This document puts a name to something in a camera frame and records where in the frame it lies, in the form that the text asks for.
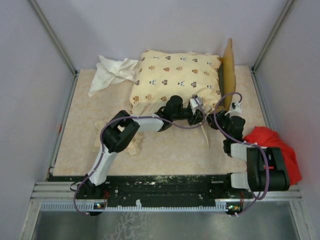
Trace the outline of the wooden pet bed frame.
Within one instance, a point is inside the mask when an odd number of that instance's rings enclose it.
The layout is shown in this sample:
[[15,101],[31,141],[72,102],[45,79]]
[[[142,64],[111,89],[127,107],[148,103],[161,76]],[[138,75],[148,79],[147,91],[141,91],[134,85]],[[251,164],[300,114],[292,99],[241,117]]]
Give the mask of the wooden pet bed frame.
[[233,97],[231,93],[236,91],[236,74],[232,38],[228,39],[223,56],[220,57],[220,60],[222,63],[222,78],[219,78],[219,81],[223,84],[221,96],[224,97],[224,99],[217,107],[217,112],[222,110],[227,112],[232,104]]

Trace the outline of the cream animal print cushion cover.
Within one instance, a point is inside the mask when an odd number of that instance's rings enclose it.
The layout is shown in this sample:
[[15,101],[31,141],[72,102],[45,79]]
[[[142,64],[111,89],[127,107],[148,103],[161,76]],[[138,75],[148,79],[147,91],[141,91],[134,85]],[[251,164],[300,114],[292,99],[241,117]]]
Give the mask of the cream animal print cushion cover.
[[196,95],[204,112],[213,112],[221,99],[221,64],[218,55],[208,53],[145,51],[129,97],[131,114],[151,115],[174,95],[182,98],[184,107]]

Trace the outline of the small cream print pillow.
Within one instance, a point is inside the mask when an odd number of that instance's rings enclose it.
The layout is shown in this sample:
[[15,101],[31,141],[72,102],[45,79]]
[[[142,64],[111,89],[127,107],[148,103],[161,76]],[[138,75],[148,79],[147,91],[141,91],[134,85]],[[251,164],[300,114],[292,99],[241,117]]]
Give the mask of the small cream print pillow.
[[[100,134],[101,134],[101,130],[106,125],[106,123],[107,123],[106,119],[96,120],[94,122],[96,133],[95,135],[92,136],[91,142],[90,142],[90,149],[93,153],[97,153],[100,150],[100,146],[101,146]],[[140,145],[142,140],[143,140],[143,134],[137,132],[124,151],[129,155],[137,155],[140,152]]]

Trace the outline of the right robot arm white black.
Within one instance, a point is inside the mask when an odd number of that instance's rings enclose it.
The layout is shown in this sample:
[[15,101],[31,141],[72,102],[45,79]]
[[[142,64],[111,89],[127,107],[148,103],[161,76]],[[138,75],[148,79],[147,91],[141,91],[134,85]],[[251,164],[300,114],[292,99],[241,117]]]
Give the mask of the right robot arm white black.
[[229,182],[223,185],[223,192],[229,198],[235,198],[241,189],[253,192],[287,191],[290,178],[282,151],[279,147],[265,147],[260,143],[246,143],[243,140],[245,119],[230,116],[226,111],[209,114],[209,126],[222,130],[224,152],[246,163],[246,170],[228,173]]

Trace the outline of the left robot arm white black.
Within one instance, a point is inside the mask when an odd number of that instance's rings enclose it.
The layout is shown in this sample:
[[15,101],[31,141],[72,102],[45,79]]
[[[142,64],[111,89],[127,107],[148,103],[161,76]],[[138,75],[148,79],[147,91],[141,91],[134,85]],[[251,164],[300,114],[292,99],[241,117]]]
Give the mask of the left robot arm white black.
[[163,132],[175,126],[192,130],[201,127],[206,120],[204,103],[197,95],[183,107],[183,99],[172,96],[165,106],[152,115],[132,115],[121,110],[99,134],[100,148],[91,170],[86,174],[86,192],[97,199],[103,195],[107,173],[118,153],[124,151],[137,133]]

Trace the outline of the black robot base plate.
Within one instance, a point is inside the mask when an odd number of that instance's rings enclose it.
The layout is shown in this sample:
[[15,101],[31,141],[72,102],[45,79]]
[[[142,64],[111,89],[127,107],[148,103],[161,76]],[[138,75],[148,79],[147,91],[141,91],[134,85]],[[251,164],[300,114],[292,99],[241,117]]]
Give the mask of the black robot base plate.
[[214,207],[218,199],[250,199],[244,189],[229,185],[227,175],[108,176],[96,187],[84,183],[77,200],[102,200],[108,207]]

